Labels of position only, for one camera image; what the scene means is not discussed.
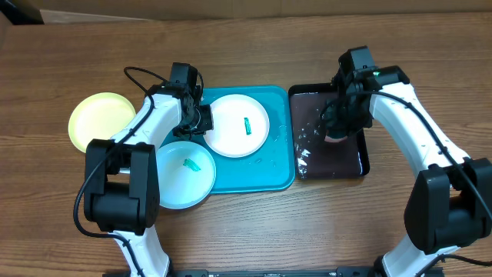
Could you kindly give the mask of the green sponge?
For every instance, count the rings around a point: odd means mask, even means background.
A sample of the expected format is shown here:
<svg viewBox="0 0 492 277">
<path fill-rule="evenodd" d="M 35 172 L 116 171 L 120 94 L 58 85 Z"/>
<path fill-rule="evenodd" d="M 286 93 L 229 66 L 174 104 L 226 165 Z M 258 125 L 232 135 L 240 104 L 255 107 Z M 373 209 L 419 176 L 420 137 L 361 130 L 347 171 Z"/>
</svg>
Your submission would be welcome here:
<svg viewBox="0 0 492 277">
<path fill-rule="evenodd" d="M 337 137 L 337 136 L 333 136 L 333 135 L 330 135 L 330 134 L 326 134 L 326 136 L 324 137 L 324 140 L 326 142 L 329 142 L 329 143 L 339 143 L 339 142 L 342 142 L 344 141 L 345 139 L 347 139 L 347 136 L 344 136 L 344 137 Z"/>
</svg>

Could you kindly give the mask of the white plate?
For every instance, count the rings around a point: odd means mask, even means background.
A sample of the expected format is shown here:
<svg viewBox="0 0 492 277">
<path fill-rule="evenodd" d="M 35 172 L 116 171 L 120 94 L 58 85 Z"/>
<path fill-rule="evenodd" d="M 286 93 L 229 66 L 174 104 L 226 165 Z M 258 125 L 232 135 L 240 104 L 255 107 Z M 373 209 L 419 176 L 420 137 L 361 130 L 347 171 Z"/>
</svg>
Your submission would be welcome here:
<svg viewBox="0 0 492 277">
<path fill-rule="evenodd" d="M 268 114 L 257 100 L 246 95 L 226 95 L 211 103 L 214 128 L 204 134 L 208 147 L 228 158 L 242 158 L 256 152 L 270 129 Z M 246 135 L 244 117 L 251 123 Z"/>
</svg>

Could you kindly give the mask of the light blue plate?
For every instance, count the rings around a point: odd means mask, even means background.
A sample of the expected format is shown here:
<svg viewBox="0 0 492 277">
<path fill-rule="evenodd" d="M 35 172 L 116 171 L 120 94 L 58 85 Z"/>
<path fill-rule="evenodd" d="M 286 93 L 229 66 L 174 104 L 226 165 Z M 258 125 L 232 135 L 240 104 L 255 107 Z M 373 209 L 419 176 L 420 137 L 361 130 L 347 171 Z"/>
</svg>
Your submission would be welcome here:
<svg viewBox="0 0 492 277">
<path fill-rule="evenodd" d="M 188 209 L 202 202 L 214 185 L 216 165 L 203 146 L 187 141 L 172 142 L 160 147 L 156 154 L 160 206 L 167 209 Z M 201 167 L 193 172 L 183 166 L 191 159 Z"/>
</svg>

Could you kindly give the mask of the yellow-green rimmed plate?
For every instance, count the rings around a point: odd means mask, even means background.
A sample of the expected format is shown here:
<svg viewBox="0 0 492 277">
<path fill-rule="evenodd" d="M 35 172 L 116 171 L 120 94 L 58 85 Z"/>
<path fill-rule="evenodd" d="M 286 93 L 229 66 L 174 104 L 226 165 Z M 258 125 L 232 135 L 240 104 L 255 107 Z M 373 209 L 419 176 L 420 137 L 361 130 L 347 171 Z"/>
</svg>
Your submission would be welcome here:
<svg viewBox="0 0 492 277">
<path fill-rule="evenodd" d="M 86 153 L 92 139 L 110 139 L 136 115 L 124 96 L 100 92 L 80 102 L 68 121 L 68 136 L 77 150 Z"/>
</svg>

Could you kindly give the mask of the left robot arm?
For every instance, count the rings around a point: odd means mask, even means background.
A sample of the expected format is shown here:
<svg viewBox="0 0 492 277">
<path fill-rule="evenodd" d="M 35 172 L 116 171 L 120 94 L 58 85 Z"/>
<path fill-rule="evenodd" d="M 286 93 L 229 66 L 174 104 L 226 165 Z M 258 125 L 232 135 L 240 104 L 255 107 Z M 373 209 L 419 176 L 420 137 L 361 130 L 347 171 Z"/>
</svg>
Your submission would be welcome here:
<svg viewBox="0 0 492 277">
<path fill-rule="evenodd" d="M 88 144 L 74 222 L 86 236 L 114 239 L 130 276 L 170 274 L 171 260 L 155 228 L 161 189 L 194 185 L 203 177 L 204 192 L 177 206 L 188 208 L 208 195 L 216 179 L 211 153 L 190 140 L 212 128 L 211 108 L 201 104 L 202 94 L 202 85 L 195 82 L 154 85 L 126 128 Z"/>
</svg>

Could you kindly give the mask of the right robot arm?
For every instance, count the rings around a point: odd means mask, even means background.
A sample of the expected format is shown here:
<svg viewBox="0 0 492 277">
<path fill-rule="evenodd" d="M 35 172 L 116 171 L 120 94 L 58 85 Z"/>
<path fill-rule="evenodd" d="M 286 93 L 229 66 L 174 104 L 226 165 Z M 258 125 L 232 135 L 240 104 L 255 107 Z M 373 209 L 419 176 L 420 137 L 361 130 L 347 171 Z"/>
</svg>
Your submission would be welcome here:
<svg viewBox="0 0 492 277">
<path fill-rule="evenodd" d="M 340 139 L 380 122 L 415 176 L 404 210 L 406 235 L 377 258 L 369 276 L 426 276 L 455 251 L 491 234 L 491 162 L 473 159 L 438 127 L 397 66 L 340 66 L 338 99 L 321 113 Z"/>
</svg>

